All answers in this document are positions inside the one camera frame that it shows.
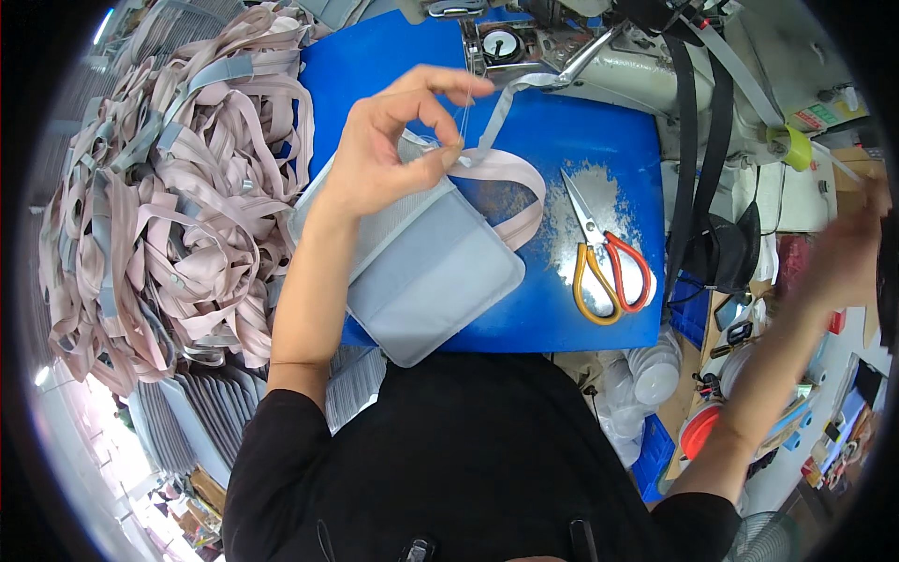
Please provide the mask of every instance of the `blue table surface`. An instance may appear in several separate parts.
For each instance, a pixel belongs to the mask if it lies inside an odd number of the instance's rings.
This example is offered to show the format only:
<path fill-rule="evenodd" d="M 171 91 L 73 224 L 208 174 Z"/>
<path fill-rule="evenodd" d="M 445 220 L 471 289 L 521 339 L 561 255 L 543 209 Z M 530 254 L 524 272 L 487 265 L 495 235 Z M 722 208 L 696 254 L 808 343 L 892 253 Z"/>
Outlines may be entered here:
<path fill-rule="evenodd" d="M 303 51 L 306 68 L 300 82 L 312 94 L 315 153 L 309 165 L 315 177 L 337 148 L 352 104 L 383 89 L 416 64 L 465 67 L 455 22 L 429 19 L 410 25 L 398 12 L 384 13 L 339 31 Z M 477 100 L 469 113 L 466 146 L 490 117 L 498 93 Z M 461 111 L 442 99 L 450 115 Z M 419 121 L 416 134 L 432 134 Z M 659 147 L 652 116 L 605 103 L 526 90 L 515 96 L 512 110 L 494 143 L 530 162 L 547 182 L 547 210 L 538 233 L 519 251 L 527 268 L 524 281 L 505 299 L 450 338 L 440 349 L 453 352 L 572 352 L 622 349 L 653 344 L 658 335 L 661 299 L 624 315 L 612 326 L 597 326 L 574 304 L 573 271 L 560 271 L 554 255 L 560 245 L 571 251 L 583 236 L 570 224 L 553 220 L 570 203 L 559 174 L 602 165 L 618 182 L 615 211 L 638 233 L 640 250 L 657 280 L 663 279 L 663 203 Z M 509 218 L 533 201 L 525 188 L 453 178 L 463 195 L 491 225 Z M 562 215 L 562 221 L 568 219 Z M 350 317 L 344 343 L 374 345 Z"/>

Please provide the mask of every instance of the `cable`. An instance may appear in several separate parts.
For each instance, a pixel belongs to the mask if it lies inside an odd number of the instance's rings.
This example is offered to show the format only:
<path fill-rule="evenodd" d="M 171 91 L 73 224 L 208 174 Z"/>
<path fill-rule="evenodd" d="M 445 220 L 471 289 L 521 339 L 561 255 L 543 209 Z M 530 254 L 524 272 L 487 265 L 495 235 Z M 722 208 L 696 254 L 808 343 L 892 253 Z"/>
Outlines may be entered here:
<path fill-rule="evenodd" d="M 780 199 L 778 200 L 778 220 L 776 223 L 774 223 L 774 229 L 771 230 L 770 232 L 763 233 L 762 236 L 774 234 L 775 232 L 778 231 L 778 228 L 780 228 L 780 215 L 784 209 L 784 185 L 786 184 L 786 182 L 787 182 L 787 165 L 784 164 L 783 162 L 781 162 L 780 163 Z M 756 180 L 755 191 L 756 191 L 756 193 L 759 192 L 758 180 Z"/>

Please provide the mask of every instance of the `sewing machine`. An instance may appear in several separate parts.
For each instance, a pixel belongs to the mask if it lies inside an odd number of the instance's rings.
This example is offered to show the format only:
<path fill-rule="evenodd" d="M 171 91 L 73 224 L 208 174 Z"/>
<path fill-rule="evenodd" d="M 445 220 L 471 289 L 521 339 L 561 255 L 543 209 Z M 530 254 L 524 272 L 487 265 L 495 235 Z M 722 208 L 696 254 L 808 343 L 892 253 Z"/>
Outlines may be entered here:
<path fill-rule="evenodd" d="M 397 0 L 410 23 L 426 18 L 458 22 L 460 48 L 468 69 L 490 77 L 499 86 L 524 74 L 562 75 L 579 60 L 589 63 L 582 64 L 570 84 L 550 93 L 653 114 L 662 160 L 680 159 L 677 77 L 663 32 L 686 42 L 693 63 L 700 154 L 708 134 L 714 79 L 708 50 L 695 41 L 695 36 L 686 37 L 691 35 L 686 31 L 688 25 L 717 29 L 748 70 L 747 78 L 759 86 L 753 87 L 753 103 L 752 93 L 744 92 L 746 84 L 736 80 L 726 167 L 784 160 L 791 145 L 785 126 L 800 136 L 813 136 L 868 115 L 848 68 L 803 6 L 777 0 L 745 4 L 705 2 L 703 6 L 698 0 Z M 503 21 L 478 19 L 495 6 L 504 7 L 507 17 Z M 603 39 L 601 48 L 589 53 L 589 60 L 581 60 Z M 769 104 L 776 114 L 766 117 L 761 112 L 760 117 L 758 102 Z M 775 127 L 773 134 L 772 120 L 783 124 Z"/>

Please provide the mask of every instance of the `gray pouch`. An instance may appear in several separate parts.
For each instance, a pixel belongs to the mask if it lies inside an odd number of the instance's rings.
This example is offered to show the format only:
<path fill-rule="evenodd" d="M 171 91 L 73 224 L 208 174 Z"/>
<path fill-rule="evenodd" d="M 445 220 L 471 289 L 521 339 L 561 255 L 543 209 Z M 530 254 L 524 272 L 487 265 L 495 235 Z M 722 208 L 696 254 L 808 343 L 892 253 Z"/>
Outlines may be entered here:
<path fill-rule="evenodd" d="M 409 162 L 426 148 L 406 131 L 397 152 Z M 524 279 L 524 262 L 449 178 L 413 197 L 363 220 L 347 294 L 348 312 L 400 367 L 427 357 Z M 297 203 L 291 234 L 302 232 L 308 199 Z"/>

